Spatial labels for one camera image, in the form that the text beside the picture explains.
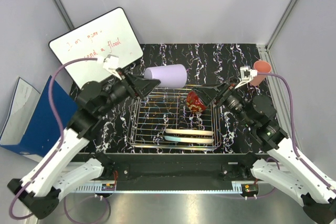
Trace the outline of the lilac plastic cup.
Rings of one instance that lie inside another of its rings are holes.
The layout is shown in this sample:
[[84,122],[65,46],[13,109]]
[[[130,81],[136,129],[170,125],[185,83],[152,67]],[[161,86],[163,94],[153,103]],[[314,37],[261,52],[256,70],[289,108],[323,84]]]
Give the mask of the lilac plastic cup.
[[160,80],[159,88],[183,88],[187,83],[187,71],[182,64],[146,68],[144,77]]

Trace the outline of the pink plastic cup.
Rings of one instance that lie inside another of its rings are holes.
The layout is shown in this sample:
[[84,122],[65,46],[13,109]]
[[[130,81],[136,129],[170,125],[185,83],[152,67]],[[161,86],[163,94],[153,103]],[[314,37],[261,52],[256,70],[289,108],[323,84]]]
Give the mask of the pink plastic cup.
[[259,86],[266,78],[266,75],[262,75],[261,73],[270,73],[272,70],[271,65],[263,60],[256,61],[253,65],[253,69],[258,72],[258,74],[250,82],[250,84],[254,87]]

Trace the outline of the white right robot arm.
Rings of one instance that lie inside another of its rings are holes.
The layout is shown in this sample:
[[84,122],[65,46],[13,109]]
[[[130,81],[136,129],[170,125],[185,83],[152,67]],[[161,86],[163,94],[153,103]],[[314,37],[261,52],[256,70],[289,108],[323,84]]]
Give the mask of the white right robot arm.
[[194,87],[205,106],[224,106],[249,127],[249,134],[263,152],[279,161],[290,173],[272,170],[261,158],[250,154],[238,167],[244,180],[261,179],[295,200],[316,223],[335,220],[335,181],[324,174],[299,151],[288,134],[274,119],[277,113],[272,101],[257,95],[246,101],[234,84]]

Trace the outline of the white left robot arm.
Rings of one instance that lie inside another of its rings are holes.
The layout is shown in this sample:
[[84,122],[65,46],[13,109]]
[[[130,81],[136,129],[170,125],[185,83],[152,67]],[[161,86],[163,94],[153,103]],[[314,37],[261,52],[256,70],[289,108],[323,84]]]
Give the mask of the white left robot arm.
[[93,154],[83,165],[62,175],[63,169],[88,143],[94,140],[104,125],[103,117],[126,98],[145,98],[160,80],[118,71],[114,85],[104,88],[101,82],[87,82],[77,96],[78,110],[66,127],[60,128],[60,138],[38,165],[22,179],[12,179],[7,187],[38,219],[49,216],[59,202],[82,184],[92,180],[107,180],[114,176],[114,161],[104,154]]

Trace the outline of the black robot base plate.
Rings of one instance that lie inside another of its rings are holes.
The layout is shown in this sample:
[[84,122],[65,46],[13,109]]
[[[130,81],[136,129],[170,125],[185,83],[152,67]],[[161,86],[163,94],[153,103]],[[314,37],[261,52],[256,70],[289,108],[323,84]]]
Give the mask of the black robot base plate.
[[107,153],[110,166],[117,171],[117,183],[181,183],[245,181],[253,177],[247,169],[267,154],[130,154]]

